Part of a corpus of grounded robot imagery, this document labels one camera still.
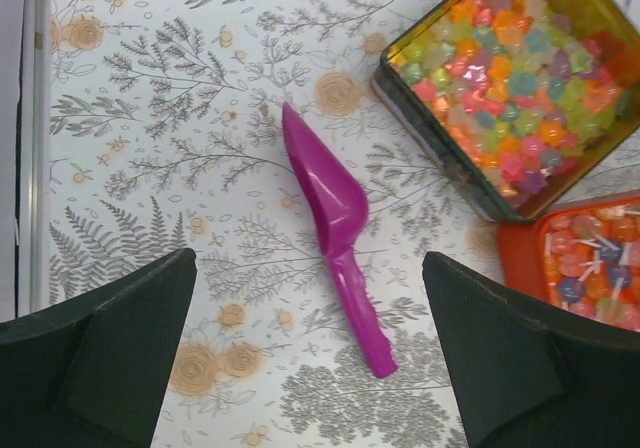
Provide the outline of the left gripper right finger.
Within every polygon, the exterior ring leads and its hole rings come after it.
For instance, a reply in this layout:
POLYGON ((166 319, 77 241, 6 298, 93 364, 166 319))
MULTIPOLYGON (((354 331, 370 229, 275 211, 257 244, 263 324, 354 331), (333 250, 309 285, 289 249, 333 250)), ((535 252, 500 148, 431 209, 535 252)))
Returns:
POLYGON ((423 280, 471 447, 636 447, 639 335, 429 252, 423 280))

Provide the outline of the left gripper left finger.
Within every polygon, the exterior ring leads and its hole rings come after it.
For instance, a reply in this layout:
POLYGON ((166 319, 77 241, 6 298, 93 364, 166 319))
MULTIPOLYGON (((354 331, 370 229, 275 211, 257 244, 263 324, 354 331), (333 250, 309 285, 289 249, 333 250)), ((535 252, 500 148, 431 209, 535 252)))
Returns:
POLYGON ((4 447, 148 447, 196 279, 175 250, 1 325, 4 447))

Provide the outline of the purple plastic scoop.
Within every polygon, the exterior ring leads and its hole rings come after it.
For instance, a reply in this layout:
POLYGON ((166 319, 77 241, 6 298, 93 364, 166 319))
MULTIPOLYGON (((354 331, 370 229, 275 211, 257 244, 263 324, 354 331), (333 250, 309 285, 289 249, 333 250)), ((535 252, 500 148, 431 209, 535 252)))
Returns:
POLYGON ((331 150, 287 103, 282 107, 286 152, 311 208, 320 251, 364 360, 377 378, 397 370, 391 344, 366 292, 354 245, 369 214, 366 194, 331 150))

